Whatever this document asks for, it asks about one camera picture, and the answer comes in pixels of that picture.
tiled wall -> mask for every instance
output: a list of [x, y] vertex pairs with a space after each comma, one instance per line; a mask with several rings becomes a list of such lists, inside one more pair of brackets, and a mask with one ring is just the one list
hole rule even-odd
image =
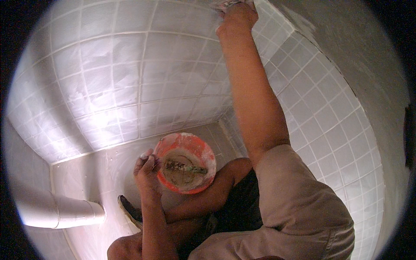
[[[352, 259], [371, 259], [383, 218], [384, 181], [363, 108], [334, 65], [297, 32], [264, 62], [285, 112], [293, 149], [342, 199], [354, 219]], [[232, 108], [221, 124], [233, 146], [246, 156]]]
[[[7, 173], [38, 188], [51, 190], [49, 165], [17, 134], [8, 120], [2, 122], [2, 148]], [[62, 229], [25, 226], [29, 239], [47, 260], [75, 260]]]
[[[231, 106], [210, 1], [58, 1], [33, 30], [7, 115], [49, 163], [218, 121]], [[269, 59], [293, 32], [258, 1]]]

white pipe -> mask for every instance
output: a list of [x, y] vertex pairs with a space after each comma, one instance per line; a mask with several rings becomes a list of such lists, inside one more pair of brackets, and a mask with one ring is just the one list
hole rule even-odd
[[50, 191], [10, 180], [17, 210], [25, 225], [70, 228], [103, 223], [105, 220], [104, 208], [98, 203], [55, 196]]

raised arm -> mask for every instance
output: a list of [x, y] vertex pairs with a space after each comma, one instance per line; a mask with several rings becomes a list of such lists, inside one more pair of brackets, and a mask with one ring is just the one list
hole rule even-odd
[[254, 5], [239, 3], [228, 10], [217, 29], [235, 114], [254, 168], [265, 152], [290, 144], [283, 110], [269, 85], [251, 35], [257, 19]]

person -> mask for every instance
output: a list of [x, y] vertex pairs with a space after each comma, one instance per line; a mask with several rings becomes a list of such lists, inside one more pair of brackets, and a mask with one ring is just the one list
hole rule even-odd
[[[354, 222], [290, 146], [283, 110], [251, 35], [258, 19], [254, 5], [238, 3], [223, 18], [216, 33], [249, 158], [229, 162], [205, 191], [164, 212], [158, 158], [147, 151], [134, 169], [142, 232], [114, 241], [108, 259], [186, 259], [181, 250], [191, 251], [192, 260], [349, 259]], [[131, 207], [125, 200], [123, 205]]]

shoe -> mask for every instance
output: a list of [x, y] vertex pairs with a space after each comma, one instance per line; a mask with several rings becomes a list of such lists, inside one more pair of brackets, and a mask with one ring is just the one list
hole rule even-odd
[[141, 216], [141, 210], [134, 208], [133, 205], [124, 197], [119, 195], [118, 198], [120, 208], [124, 214], [130, 219], [130, 221], [140, 230], [143, 230], [143, 218]]

